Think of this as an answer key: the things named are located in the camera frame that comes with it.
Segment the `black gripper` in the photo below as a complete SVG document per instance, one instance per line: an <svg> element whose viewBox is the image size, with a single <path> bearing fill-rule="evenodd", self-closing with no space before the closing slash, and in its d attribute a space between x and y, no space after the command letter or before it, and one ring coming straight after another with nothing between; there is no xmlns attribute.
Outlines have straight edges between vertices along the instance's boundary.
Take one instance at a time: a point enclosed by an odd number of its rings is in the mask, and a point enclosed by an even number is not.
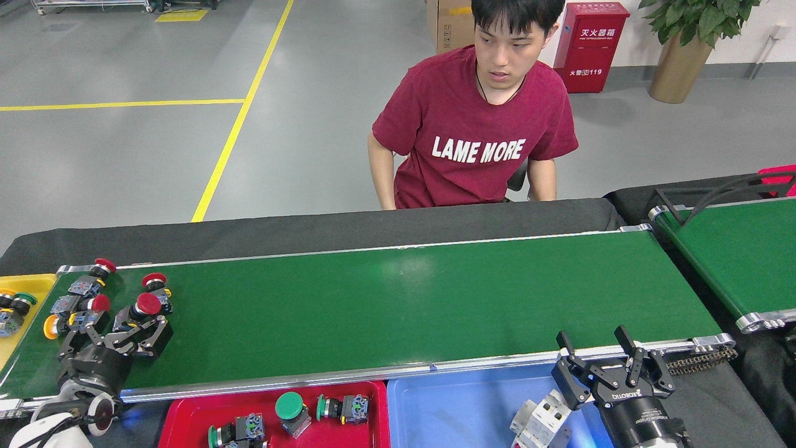
<svg viewBox="0 0 796 448"><path fill-rule="evenodd" d="M95 327L72 330L63 338L59 349L59 358L63 360L57 386L72 380L77 385L120 395L131 373L133 355L157 359L173 334L166 317L156 317L130 330L111 332L104 337ZM89 344L106 348L86 348Z"/></svg>
<svg viewBox="0 0 796 448"><path fill-rule="evenodd" d="M672 375L659 350L648 351L629 336L625 326L614 336L627 356L625 385L612 390L613 379L594 363L577 355L565 331L555 340L559 358L552 369L560 393L569 410L578 410L591 398L597 381L606 386L595 388L595 406L615 447L684 447L685 430L681 419L671 419L660 398L674 391Z"/></svg>

